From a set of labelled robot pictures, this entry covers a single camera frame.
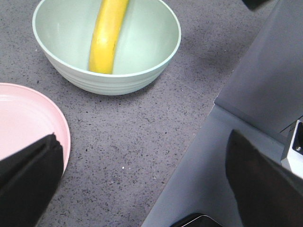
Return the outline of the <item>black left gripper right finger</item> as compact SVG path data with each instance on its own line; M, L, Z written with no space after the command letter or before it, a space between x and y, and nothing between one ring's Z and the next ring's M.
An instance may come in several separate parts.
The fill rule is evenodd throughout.
M303 180L260 153L237 130L229 135L225 172L245 227L303 225Z

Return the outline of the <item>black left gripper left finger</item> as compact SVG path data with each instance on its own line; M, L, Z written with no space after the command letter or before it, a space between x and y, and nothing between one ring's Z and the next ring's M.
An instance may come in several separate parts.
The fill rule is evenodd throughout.
M47 135L0 162L0 225L34 227L63 174L63 148Z

